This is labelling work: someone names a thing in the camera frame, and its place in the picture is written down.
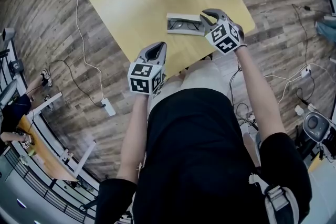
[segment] black t-shirt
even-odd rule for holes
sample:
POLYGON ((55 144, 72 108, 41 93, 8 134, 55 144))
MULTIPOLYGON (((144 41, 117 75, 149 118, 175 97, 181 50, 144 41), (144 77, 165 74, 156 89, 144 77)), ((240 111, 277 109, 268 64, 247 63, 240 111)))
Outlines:
MULTIPOLYGON (((149 116, 146 152, 137 186, 123 179, 100 184, 97 224, 117 221, 135 191, 136 224, 268 223, 265 197, 248 183, 254 164, 231 103, 220 92, 187 89, 157 104, 149 116)), ((292 140, 283 133, 268 137, 260 158, 263 178, 292 190, 302 220, 311 186, 292 140)))

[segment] black sleeve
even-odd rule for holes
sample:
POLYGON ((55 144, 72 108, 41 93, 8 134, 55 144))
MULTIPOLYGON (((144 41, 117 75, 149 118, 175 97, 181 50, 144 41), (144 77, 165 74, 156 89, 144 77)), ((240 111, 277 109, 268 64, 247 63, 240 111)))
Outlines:
POLYGON ((95 224, 115 223, 132 203, 137 185, 125 179, 107 179, 100 183, 95 224))
POLYGON ((299 206, 299 222, 309 213, 312 197, 307 168, 294 142, 285 133, 266 138, 260 148, 261 171, 265 180, 289 188, 299 206))

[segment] white shorts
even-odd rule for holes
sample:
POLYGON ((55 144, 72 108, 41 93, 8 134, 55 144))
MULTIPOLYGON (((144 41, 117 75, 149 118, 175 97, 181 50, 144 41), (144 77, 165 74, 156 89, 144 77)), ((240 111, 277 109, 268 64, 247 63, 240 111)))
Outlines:
POLYGON ((150 113, 156 104, 166 97, 178 91, 193 88, 212 89, 226 95, 229 85, 224 83, 221 71, 214 62, 211 60, 198 61, 188 68, 184 80, 173 76, 164 83, 156 94, 150 97, 148 112, 150 113))

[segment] white box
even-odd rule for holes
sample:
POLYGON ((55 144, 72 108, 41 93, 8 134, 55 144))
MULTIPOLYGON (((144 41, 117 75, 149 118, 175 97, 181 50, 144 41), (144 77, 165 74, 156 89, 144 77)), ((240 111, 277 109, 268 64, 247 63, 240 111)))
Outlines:
POLYGON ((222 21, 221 24, 208 33, 205 38, 224 55, 240 46, 238 29, 228 20, 222 21))
POLYGON ((167 13, 167 33, 204 36, 205 28, 199 15, 167 13))
POLYGON ((131 92, 153 94, 163 82, 164 66, 132 62, 127 78, 131 92))

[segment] wooden table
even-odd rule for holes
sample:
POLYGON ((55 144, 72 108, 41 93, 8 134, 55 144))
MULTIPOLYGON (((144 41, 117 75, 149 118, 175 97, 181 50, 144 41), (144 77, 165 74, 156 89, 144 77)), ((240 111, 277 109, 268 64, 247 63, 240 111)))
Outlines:
POLYGON ((18 127, 33 136, 35 145, 31 145, 29 148, 32 148, 44 161, 43 170, 49 177, 68 181, 77 181, 73 172, 70 171, 67 166, 51 152, 51 150, 45 145, 44 141, 35 132, 33 126, 30 127, 30 121, 27 116, 24 115, 21 118, 18 127))
POLYGON ((167 43, 166 74, 171 77, 213 52, 204 37, 167 34, 167 13, 199 15, 220 8, 247 33, 254 21, 242 0, 90 0, 130 61, 158 41, 167 43))

